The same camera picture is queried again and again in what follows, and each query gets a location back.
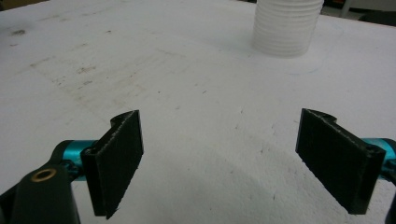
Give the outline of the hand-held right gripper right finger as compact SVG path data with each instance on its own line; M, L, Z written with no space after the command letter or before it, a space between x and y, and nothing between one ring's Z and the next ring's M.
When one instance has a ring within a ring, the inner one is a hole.
M365 143L312 109L301 113L296 152L334 199L351 215L364 215L386 151Z

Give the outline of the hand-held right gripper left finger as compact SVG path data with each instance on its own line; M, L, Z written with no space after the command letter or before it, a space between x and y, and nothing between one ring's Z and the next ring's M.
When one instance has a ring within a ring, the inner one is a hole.
M81 152L96 216L110 219L115 214L143 154L138 110L111 119L110 129Z

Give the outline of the stack of white plastic cups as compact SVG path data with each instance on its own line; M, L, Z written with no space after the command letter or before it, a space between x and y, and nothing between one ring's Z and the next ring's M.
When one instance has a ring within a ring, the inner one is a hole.
M304 55L323 3L324 0L257 0L253 47L280 58Z

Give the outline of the white foam board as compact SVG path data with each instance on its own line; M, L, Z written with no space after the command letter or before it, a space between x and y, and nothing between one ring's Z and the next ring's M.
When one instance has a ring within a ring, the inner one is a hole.
M144 154L118 211L83 224L383 224L395 188L350 215L296 153L300 114L396 139L396 28L318 19L293 59L252 47L234 0L49 0L0 12L0 193L65 139L138 110Z

